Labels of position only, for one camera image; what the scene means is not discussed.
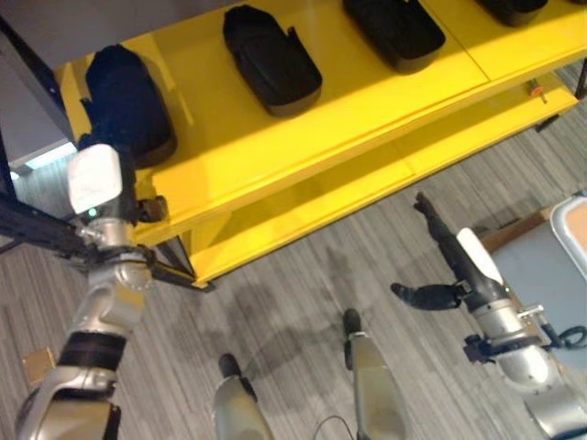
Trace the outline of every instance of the black bracket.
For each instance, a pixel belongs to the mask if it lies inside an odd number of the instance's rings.
[[[465,338],[465,347],[463,351],[471,363],[487,362],[495,363],[494,357],[507,353],[509,351],[519,350],[520,348],[539,346],[539,336],[525,336],[514,339],[499,346],[493,346],[487,338],[481,338],[479,335],[470,335]]]

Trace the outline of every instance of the black metal frame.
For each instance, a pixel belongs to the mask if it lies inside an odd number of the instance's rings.
[[[59,85],[50,67],[0,16],[0,55],[18,74],[26,87],[35,95],[49,117],[70,141],[73,134],[65,112]],[[76,227],[17,200],[10,168],[0,132],[0,235],[13,238],[13,242],[0,247],[0,253],[29,243],[56,251],[68,259],[87,261],[94,251],[77,235]],[[195,272],[185,255],[178,256],[165,243],[158,246],[171,265],[158,260],[151,262],[155,280],[194,289]]]
[[[584,99],[585,96],[587,95],[586,80],[587,80],[587,58],[585,58],[583,60],[583,65],[581,67],[581,73],[579,74],[579,80],[577,81],[577,88],[575,89],[575,98],[577,98],[578,100]],[[553,115],[553,116],[549,117],[548,119],[546,119],[545,121],[542,121],[540,124],[538,124],[536,126],[536,131],[538,133],[540,133],[542,130],[544,130],[545,128],[552,125],[552,123],[555,122],[559,118],[560,118],[560,115]]]

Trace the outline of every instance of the black cable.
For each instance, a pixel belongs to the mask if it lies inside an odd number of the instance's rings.
[[[355,437],[352,435],[352,432],[350,431],[349,424],[347,423],[347,421],[345,419],[343,419],[339,415],[329,415],[326,419],[324,419],[322,422],[320,422],[318,424],[318,427],[314,431],[314,435],[312,436],[312,440],[316,440],[318,438],[318,434],[320,433],[320,430],[322,429],[322,426],[327,421],[329,421],[331,419],[338,419],[338,420],[340,420],[345,425],[345,428],[347,428],[347,432],[349,433],[350,440],[354,440]]]

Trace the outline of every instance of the black rubber band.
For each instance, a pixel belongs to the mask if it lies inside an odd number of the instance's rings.
[[[116,371],[126,343],[118,335],[77,332],[68,339],[57,365]]]

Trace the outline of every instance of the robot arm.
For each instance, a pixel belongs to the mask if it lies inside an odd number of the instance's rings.
[[[57,366],[21,409],[18,439],[116,438],[120,410],[109,399],[151,283],[144,253],[130,243],[136,223],[128,208],[135,206],[132,168],[122,168],[111,147],[96,145],[80,152],[68,173],[76,213],[95,217],[81,229],[95,248],[95,261],[88,273],[88,294]]]
[[[552,347],[565,344],[544,317],[542,307],[517,310],[509,287],[470,229],[453,235],[422,193],[416,197],[415,209],[425,216],[428,231],[458,282],[419,289],[395,283],[393,292],[422,310],[447,310],[465,302],[482,330],[482,337],[465,339],[469,360],[497,363],[506,383],[522,396],[530,415],[549,438],[587,434],[587,402],[549,353]],[[523,320],[528,316],[537,319],[550,337],[550,345],[542,346],[542,339],[530,331]]]

